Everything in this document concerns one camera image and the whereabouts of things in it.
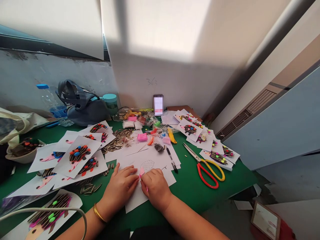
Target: window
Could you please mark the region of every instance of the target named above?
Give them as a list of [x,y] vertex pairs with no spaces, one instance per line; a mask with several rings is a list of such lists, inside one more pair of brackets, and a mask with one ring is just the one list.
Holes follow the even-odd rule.
[[[60,45],[47,42],[45,40],[33,37],[31,35],[13,30],[11,28],[0,25],[0,49],[9,49],[17,51],[27,51],[36,53],[47,53],[68,57],[91,58],[95,57],[71,50]],[[110,60],[107,50],[107,44],[103,35],[103,53],[104,60]]]

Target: hand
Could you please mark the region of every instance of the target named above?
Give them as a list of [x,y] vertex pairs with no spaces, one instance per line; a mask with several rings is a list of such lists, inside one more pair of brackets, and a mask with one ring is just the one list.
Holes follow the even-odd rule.
[[132,166],[119,171],[120,163],[114,168],[103,197],[97,203],[97,210],[105,221],[109,221],[129,200],[138,182],[138,175],[131,175],[138,169]]
[[141,177],[141,186],[144,195],[146,195],[151,204],[161,213],[168,208],[173,198],[168,183],[163,176],[162,171],[151,169]]

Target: smartphone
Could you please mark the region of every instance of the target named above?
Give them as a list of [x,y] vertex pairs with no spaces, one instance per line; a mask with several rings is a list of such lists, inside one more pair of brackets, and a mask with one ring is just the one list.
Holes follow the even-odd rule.
[[153,95],[153,111],[155,116],[162,116],[163,95]]

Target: green table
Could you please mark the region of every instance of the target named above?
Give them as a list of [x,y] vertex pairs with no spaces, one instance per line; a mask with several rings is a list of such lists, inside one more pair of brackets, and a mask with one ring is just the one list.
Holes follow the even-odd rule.
[[[109,121],[108,124],[113,127],[113,131],[122,128],[122,122]],[[23,136],[24,137],[35,137],[45,143],[54,143],[59,141],[59,139],[64,135],[66,130],[79,131],[83,127],[79,126],[70,126],[62,127],[56,126],[51,129],[40,128],[35,131],[29,132]],[[205,210],[209,209],[215,203],[228,199],[229,197],[241,192],[242,190],[252,186],[257,183],[257,179],[254,174],[243,165],[243,163],[238,160],[237,164],[233,167],[233,171],[229,172],[224,170],[226,180],[224,182],[219,182],[219,188],[214,190],[207,187],[200,179],[198,175],[198,170],[196,166],[195,159],[190,155],[190,153],[182,145],[183,142],[186,142],[187,145],[196,153],[200,152],[199,148],[196,148],[192,144],[186,141],[185,135],[182,133],[175,133],[174,137],[177,144],[174,145],[174,149],[181,161],[181,169],[179,173],[174,174],[177,182],[170,186],[170,190],[174,195],[188,204],[193,210],[197,213],[202,213]],[[31,180],[35,173],[27,174],[31,164],[18,164],[16,172],[12,175],[6,182],[0,185],[0,198],[6,197],[8,194],[13,192],[15,189],[23,186],[27,181]],[[203,174],[204,178],[209,182],[213,183],[212,179]],[[66,190],[78,194],[83,202],[81,209],[84,212],[87,212],[95,202],[98,202],[103,195],[104,189],[107,186],[110,180],[111,174],[108,174],[107,177],[102,176],[101,174],[93,178],[93,184],[102,183],[101,188],[90,196],[80,195],[79,186],[66,186]],[[42,199],[39,199],[36,202],[33,202],[26,207],[40,207],[47,203],[56,193],[52,193]],[[0,223],[0,238],[4,236],[7,232],[13,229],[16,225],[22,222],[25,218],[30,216],[30,213],[19,214],[9,218],[8,220]],[[65,223],[52,237],[56,238],[68,227],[70,227],[80,215],[75,213],[67,223]],[[132,231],[136,228],[148,225],[164,225],[168,224],[166,219],[150,204],[149,201],[135,208],[133,211],[128,214],[125,213],[125,209],[121,209],[118,214],[114,216],[112,221],[107,225],[109,231],[120,231],[130,228]]]

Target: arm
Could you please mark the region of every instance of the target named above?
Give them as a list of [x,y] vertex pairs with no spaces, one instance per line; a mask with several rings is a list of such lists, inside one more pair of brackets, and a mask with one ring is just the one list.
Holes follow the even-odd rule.
[[[96,205],[99,214],[106,222],[109,222],[113,215],[125,205],[139,181],[138,175],[131,175],[137,171],[137,168],[133,168],[133,165],[120,171],[119,167],[120,164],[118,163],[111,175],[103,197]],[[95,239],[105,227],[105,223],[96,216],[93,208],[86,213],[86,217],[88,227],[85,240]],[[83,226],[84,220],[81,217],[57,239],[81,239],[83,236]]]
[[228,239],[216,227],[171,193],[160,169],[152,169],[141,179],[143,193],[181,237],[188,240]]

